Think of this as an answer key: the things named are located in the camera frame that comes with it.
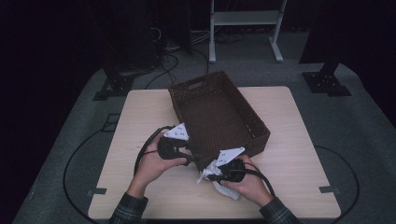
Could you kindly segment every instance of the plaid shirt sleeve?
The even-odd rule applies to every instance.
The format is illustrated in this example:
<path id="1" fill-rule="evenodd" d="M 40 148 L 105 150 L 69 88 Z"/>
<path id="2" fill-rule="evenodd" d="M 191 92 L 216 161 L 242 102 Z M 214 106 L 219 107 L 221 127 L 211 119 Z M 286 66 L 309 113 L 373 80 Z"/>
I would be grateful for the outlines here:
<path id="1" fill-rule="evenodd" d="M 113 216 L 106 224 L 132 224 L 138 223 L 146 209 L 149 199 L 138 199 L 126 193 L 122 196 Z"/>
<path id="2" fill-rule="evenodd" d="M 278 198 L 260 209 L 260 213 L 268 224 L 295 224 L 302 223 Z"/>

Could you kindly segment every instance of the black controller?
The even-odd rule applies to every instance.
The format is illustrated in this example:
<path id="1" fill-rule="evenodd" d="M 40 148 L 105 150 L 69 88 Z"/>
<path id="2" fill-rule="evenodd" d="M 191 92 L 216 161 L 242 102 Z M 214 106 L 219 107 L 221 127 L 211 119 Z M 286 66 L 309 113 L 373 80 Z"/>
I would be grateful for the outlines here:
<path id="1" fill-rule="evenodd" d="M 209 175 L 207 177 L 209 180 L 218 181 L 218 183 L 220 180 L 241 182 L 246 174 L 245 164 L 239 159 L 230 161 L 218 168 L 221 170 L 221 175 Z"/>
<path id="2" fill-rule="evenodd" d="M 158 143 L 158 154 L 163 160 L 186 158 L 187 161 L 183 165 L 188 166 L 191 161 L 194 161 L 194 157 L 192 155 L 180 152 L 179 149 L 181 147 L 189 150 L 196 149 L 196 147 L 191 146 L 187 141 L 162 137 Z"/>

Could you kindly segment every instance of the white metal stand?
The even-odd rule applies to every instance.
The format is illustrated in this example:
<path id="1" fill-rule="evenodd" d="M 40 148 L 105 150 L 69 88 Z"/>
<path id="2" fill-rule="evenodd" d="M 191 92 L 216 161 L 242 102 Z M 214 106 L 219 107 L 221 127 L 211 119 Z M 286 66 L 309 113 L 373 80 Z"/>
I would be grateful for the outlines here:
<path id="1" fill-rule="evenodd" d="M 276 41 L 279 35 L 286 2 L 287 0 L 282 0 L 279 10 L 215 12 L 215 0 L 212 0 L 210 8 L 209 62 L 216 62 L 215 26 L 275 24 L 274 36 L 269 37 L 269 41 L 275 54 L 276 61 L 278 63 L 283 63 L 283 57 L 280 54 Z"/>

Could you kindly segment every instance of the white cloth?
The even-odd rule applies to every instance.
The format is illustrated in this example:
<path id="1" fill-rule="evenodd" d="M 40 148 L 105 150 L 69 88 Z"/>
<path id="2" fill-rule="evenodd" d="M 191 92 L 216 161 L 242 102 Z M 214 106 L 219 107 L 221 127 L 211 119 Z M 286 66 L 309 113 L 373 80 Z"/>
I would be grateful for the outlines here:
<path id="1" fill-rule="evenodd" d="M 201 180 L 203 178 L 206 178 L 209 175 L 221 175 L 221 170 L 215 165 L 217 160 L 212 161 L 202 172 L 201 175 L 199 177 L 199 179 L 197 180 L 197 184 L 199 184 L 201 182 Z M 234 200 L 238 200 L 240 194 L 238 192 L 236 192 L 233 189 L 229 189 L 226 188 L 222 185 L 220 185 L 217 181 L 213 181 L 213 185 L 215 186 L 215 189 L 220 192 L 222 195 L 225 195 L 227 197 L 230 197 Z"/>

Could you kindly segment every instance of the hand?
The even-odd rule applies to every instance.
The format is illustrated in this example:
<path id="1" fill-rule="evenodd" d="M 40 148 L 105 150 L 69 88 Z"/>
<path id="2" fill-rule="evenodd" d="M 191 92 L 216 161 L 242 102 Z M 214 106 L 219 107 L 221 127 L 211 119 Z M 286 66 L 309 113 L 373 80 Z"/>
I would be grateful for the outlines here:
<path id="1" fill-rule="evenodd" d="M 245 162 L 245 168 L 249 170 L 256 170 L 256 168 L 247 164 L 250 163 L 256 166 L 256 164 L 254 164 L 254 162 L 247 155 L 239 156 L 237 159 Z M 255 175 L 246 174 L 244 179 L 239 183 L 221 180 L 220 184 L 226 188 L 239 192 L 246 199 L 256 203 L 259 207 L 265 206 L 274 199 L 274 197 L 264 186 L 262 180 Z"/>
<path id="2" fill-rule="evenodd" d="M 160 175 L 174 166 L 186 163 L 185 158 L 177 158 L 173 160 L 163 160 L 158 154 L 158 142 L 163 137 L 163 133 L 159 133 L 148 145 L 146 152 L 150 152 L 143 156 L 137 172 L 131 181 L 127 193 L 136 198 L 143 198 L 146 187 L 149 183 L 156 180 Z"/>

